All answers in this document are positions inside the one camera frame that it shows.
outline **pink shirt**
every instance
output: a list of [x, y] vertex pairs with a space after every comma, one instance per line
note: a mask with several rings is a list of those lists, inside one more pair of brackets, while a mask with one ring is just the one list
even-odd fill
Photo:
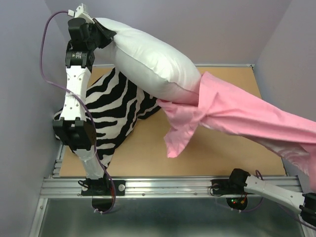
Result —
[[177, 157], [198, 125], [251, 139], [289, 160], [316, 191], [316, 122], [287, 113], [210, 73], [203, 74], [197, 106], [157, 100], [171, 129], [168, 157]]

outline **fabric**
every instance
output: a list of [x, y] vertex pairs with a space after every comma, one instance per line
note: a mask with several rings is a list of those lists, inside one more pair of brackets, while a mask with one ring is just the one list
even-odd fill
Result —
[[[115, 68], [87, 90], [85, 104], [96, 126], [97, 153], [106, 167], [137, 120], [146, 119], [160, 109], [155, 97], [137, 87]], [[59, 120], [61, 111], [55, 114], [55, 120]]]
[[290, 161], [309, 175], [316, 191], [316, 122], [287, 113], [216, 78], [203, 74], [197, 106], [157, 100], [170, 131], [168, 157], [177, 157], [198, 125], [251, 139]]
[[193, 62], [174, 47], [121, 22], [96, 20], [117, 34], [102, 50], [129, 80], [150, 95], [178, 103], [197, 103], [201, 78]]

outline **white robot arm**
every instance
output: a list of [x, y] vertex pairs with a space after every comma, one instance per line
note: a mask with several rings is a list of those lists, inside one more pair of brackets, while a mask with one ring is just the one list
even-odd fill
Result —
[[[75, 12], [68, 11], [68, 15], [74, 18], [68, 21], [71, 40], [66, 50], [67, 89], [85, 104], [94, 50], [110, 44], [116, 33], [92, 19], [86, 13], [84, 4]], [[109, 186], [109, 180], [97, 158], [96, 130], [93, 123], [87, 121], [84, 107], [73, 94], [66, 92], [60, 120], [53, 122], [53, 129], [63, 144], [69, 146], [82, 161], [86, 171], [84, 187], [92, 187], [91, 190], [98, 190], [97, 187], [103, 189], [102, 186]]]
[[[250, 175], [242, 169], [234, 169], [229, 179], [212, 180], [214, 195], [256, 194], [275, 201], [299, 214], [304, 221], [316, 226], [316, 194], [299, 193], [272, 185]], [[234, 201], [228, 205], [241, 210], [242, 203]]]

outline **zebra print fabric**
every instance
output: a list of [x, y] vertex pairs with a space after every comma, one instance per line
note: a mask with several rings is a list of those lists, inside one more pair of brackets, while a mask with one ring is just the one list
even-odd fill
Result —
[[[155, 97], [138, 88], [115, 68], [87, 90], [85, 103], [96, 126], [97, 153], [106, 167], [137, 120], [146, 119], [160, 109]], [[59, 120], [61, 111], [55, 114], [55, 120]]]

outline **wooden board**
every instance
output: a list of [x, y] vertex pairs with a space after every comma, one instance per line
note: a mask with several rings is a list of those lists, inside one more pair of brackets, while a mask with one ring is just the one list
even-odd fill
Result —
[[[91, 83], [109, 68], [95, 68]], [[251, 68], [199, 68], [257, 96], [260, 92]], [[134, 131], [115, 151], [108, 172], [112, 176], [204, 176], [230, 175], [234, 168], [264, 175], [285, 175], [281, 159], [263, 146], [239, 136], [199, 127], [177, 158], [166, 157], [163, 140], [169, 124], [162, 110], [138, 121]], [[79, 158], [66, 150], [60, 170], [62, 177], [83, 177]]]

